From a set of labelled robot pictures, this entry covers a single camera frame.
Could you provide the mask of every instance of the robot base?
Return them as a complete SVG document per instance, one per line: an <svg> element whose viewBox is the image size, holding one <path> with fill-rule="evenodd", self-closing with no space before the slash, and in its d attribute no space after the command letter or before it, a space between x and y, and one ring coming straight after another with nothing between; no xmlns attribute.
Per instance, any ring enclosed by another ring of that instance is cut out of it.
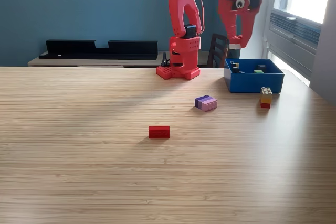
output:
<svg viewBox="0 0 336 224"><path fill-rule="evenodd" d="M179 73L178 71L173 71L172 67L159 66L156 69L156 74L165 80L168 80L170 78L184 78L190 81L196 78L197 76L199 76L200 73L201 73L200 68L195 68L193 70L190 70L187 73Z"/></svg>

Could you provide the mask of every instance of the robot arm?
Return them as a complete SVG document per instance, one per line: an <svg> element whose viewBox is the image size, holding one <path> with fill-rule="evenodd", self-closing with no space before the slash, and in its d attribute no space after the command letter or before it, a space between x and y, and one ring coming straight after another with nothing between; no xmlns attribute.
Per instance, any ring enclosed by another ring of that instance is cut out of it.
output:
<svg viewBox="0 0 336 224"><path fill-rule="evenodd" d="M231 49L246 47L252 36L255 16L260 10L261 0L219 0L219 14L225 24ZM185 78L191 80L200 74L198 51L201 48L200 34L204 30L204 9L202 21L195 0L169 0L169 9L175 37L170 40L171 66L167 61L157 68L156 73L164 79ZM186 13L190 25L185 25ZM237 15L242 17L242 35L237 36Z"/></svg>
<svg viewBox="0 0 336 224"><path fill-rule="evenodd" d="M218 11L225 25L230 49L240 49L247 46L261 3L262 0L219 0ZM242 19L242 31L239 36L236 25L238 15Z"/></svg>

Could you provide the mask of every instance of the blue plastic bin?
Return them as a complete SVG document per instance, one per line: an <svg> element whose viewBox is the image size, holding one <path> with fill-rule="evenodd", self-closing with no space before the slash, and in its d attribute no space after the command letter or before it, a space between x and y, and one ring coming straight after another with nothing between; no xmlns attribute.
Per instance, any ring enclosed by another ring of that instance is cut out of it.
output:
<svg viewBox="0 0 336 224"><path fill-rule="evenodd" d="M231 61L239 63L244 73L233 73ZM266 65L266 73L254 73L258 65ZM232 93L260 93L262 87L271 88L272 93L280 93L285 74L271 60L226 59L224 78Z"/></svg>

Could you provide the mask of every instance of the lego brick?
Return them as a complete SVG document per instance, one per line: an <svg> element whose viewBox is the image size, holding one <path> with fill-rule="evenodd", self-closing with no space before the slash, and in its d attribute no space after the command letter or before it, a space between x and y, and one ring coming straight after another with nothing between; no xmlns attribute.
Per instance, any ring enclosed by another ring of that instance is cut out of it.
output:
<svg viewBox="0 0 336 224"><path fill-rule="evenodd" d="M232 72L233 73L240 73L240 68L239 67L233 67Z"/></svg>
<svg viewBox="0 0 336 224"><path fill-rule="evenodd" d="M270 88L265 88L265 87L262 87L262 88L261 88L261 93L262 93L262 94L273 95L271 89L270 89Z"/></svg>
<svg viewBox="0 0 336 224"><path fill-rule="evenodd" d="M217 107L218 107L218 101L216 99L212 98L211 100L207 100L207 101L202 103L201 110L206 112L206 111L209 111L209 110L213 110Z"/></svg>
<svg viewBox="0 0 336 224"><path fill-rule="evenodd" d="M262 107L263 109L270 109L271 108L271 104L269 103L262 103L261 99L259 100L260 103L260 107Z"/></svg>
<svg viewBox="0 0 336 224"><path fill-rule="evenodd" d="M211 99L213 99L213 98L212 98L212 97L207 97L207 98L204 98L204 99L199 100L199 101L198 101L197 108L201 109L202 104L203 104L204 102L208 101L208 100L211 100Z"/></svg>
<svg viewBox="0 0 336 224"><path fill-rule="evenodd" d="M258 65L256 70L261 70L262 72L266 73L267 66L266 65Z"/></svg>
<svg viewBox="0 0 336 224"><path fill-rule="evenodd" d="M204 98L208 98L208 97L210 97L210 96L205 95L205 96L203 96L203 97L196 98L196 99L195 99L195 107L198 108L198 101L199 101L199 100L202 100L202 99L204 99Z"/></svg>
<svg viewBox="0 0 336 224"><path fill-rule="evenodd" d="M150 126L149 138L170 138L169 126Z"/></svg>
<svg viewBox="0 0 336 224"><path fill-rule="evenodd" d="M272 104L272 98L260 97L262 103Z"/></svg>
<svg viewBox="0 0 336 224"><path fill-rule="evenodd" d="M272 104L272 96L270 88L261 88L260 102L262 104Z"/></svg>

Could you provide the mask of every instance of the wooden table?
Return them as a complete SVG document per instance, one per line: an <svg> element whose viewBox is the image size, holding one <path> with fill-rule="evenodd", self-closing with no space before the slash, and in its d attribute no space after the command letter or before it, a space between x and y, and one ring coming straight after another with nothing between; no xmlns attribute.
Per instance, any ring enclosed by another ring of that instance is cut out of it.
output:
<svg viewBox="0 0 336 224"><path fill-rule="evenodd" d="M0 223L336 223L336 110L288 72L270 110L220 69L0 68L0 81ZM216 110L193 107L205 94Z"/></svg>

